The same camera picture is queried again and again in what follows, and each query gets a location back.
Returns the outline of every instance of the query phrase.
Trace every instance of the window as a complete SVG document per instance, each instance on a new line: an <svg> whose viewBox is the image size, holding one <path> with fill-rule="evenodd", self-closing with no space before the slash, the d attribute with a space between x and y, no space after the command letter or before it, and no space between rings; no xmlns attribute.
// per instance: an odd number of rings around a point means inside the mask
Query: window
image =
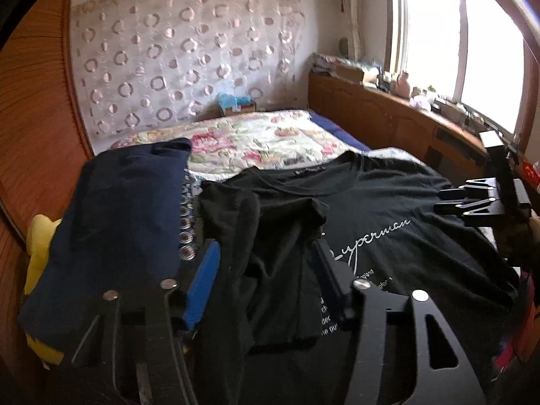
<svg viewBox="0 0 540 405"><path fill-rule="evenodd" d="M495 0L401 0L401 69L510 133L523 91L523 36Z"/></svg>

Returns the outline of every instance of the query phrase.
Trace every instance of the yellow cushion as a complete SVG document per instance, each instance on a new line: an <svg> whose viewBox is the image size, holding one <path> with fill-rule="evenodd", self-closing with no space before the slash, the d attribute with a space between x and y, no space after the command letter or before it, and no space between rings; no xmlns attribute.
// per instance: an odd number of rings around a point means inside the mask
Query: yellow cushion
<svg viewBox="0 0 540 405"><path fill-rule="evenodd" d="M30 263L26 273L26 284L24 285L24 294L29 295L36 287L47 262L49 261L49 246L56 227L60 224L58 221L51 221L47 216L36 215L30 223L28 233L26 234L26 252L30 256ZM45 344L33 339L26 334L28 346L43 361L50 364L59 365L64 354Z"/></svg>

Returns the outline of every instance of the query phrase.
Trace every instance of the window frame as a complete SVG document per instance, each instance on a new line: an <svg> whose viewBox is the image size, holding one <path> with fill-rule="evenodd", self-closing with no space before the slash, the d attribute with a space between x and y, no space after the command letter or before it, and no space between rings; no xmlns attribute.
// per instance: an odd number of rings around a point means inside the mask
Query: window frame
<svg viewBox="0 0 540 405"><path fill-rule="evenodd" d="M505 4L503 9L509 13ZM407 62L407 0L388 0L387 2L387 14L388 14L388 27L387 27L387 54L385 60L384 70L391 73L400 73L402 69L406 68ZM461 35L460 35L460 50L459 50L459 63L458 63L458 75L456 78L456 86L454 95L450 99L452 103L461 103L461 96L463 94L463 87L465 84L465 72L468 53L468 17L466 13L466 0L460 0L460 20L461 20ZM512 20L520 28L520 20ZM513 142L519 145L521 152L525 150L527 146L530 132L532 128L532 122L534 120L536 101L538 100L538 84L534 86L534 81L538 80L538 63L531 53L530 48L527 45L524 35L523 41L524 48L524 74L523 74L523 90L520 101L520 107L518 111L518 117L514 132L511 133L503 128L501 125L495 123L492 119L475 110L466 104L463 104L467 110L469 116L476 117L476 120L488 128L495 129L500 132L502 137L508 142Z"/></svg>

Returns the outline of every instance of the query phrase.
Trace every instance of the bright window light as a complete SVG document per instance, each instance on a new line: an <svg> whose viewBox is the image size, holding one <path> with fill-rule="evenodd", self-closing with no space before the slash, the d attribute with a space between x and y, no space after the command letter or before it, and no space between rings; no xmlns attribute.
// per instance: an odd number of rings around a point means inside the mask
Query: bright window light
<svg viewBox="0 0 540 405"><path fill-rule="evenodd" d="M514 132L523 90L523 36L495 0L466 0L469 53L461 101Z"/></svg>
<svg viewBox="0 0 540 405"><path fill-rule="evenodd" d="M407 0L411 86L453 97L460 51L460 0Z"/></svg>

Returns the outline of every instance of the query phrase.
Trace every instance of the blue bed sheet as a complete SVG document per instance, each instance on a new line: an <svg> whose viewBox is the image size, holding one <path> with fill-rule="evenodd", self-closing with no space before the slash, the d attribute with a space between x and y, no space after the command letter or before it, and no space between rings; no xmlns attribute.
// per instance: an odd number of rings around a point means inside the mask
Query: blue bed sheet
<svg viewBox="0 0 540 405"><path fill-rule="evenodd" d="M366 146L361 141L358 141L357 139L355 139L352 135L344 131L342 128L336 125L333 121L331 121L329 118L323 117L322 115L318 115L311 109L309 109L308 111L311 116L311 120L315 124L319 125L325 131L330 132L336 138L340 139L343 143L348 144L349 146L352 146L360 151L370 150L368 146Z"/></svg>

